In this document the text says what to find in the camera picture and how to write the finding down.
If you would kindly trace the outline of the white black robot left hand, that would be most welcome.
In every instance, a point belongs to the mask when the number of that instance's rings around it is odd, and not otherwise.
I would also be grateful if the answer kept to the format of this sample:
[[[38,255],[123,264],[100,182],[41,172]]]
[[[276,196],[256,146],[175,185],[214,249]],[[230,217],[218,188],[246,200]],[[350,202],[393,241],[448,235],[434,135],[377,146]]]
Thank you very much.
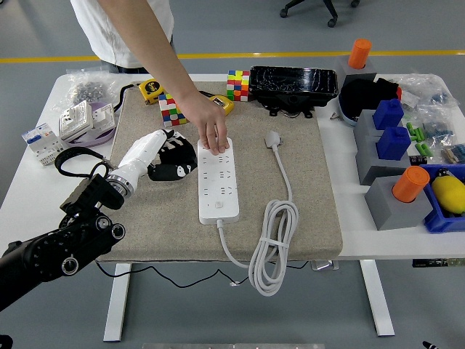
[[[135,141],[108,177],[135,189],[143,175],[152,181],[175,181],[196,168],[191,143],[173,129],[159,129]]]

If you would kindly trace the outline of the person's left hand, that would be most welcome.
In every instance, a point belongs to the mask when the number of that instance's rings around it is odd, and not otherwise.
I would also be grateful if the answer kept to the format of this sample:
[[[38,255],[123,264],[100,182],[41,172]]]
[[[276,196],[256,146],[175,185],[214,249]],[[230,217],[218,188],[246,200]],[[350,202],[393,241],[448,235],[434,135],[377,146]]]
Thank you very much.
[[[198,90],[176,98],[181,112],[198,129],[202,146],[212,154],[224,153],[229,148],[225,111],[203,96]]]

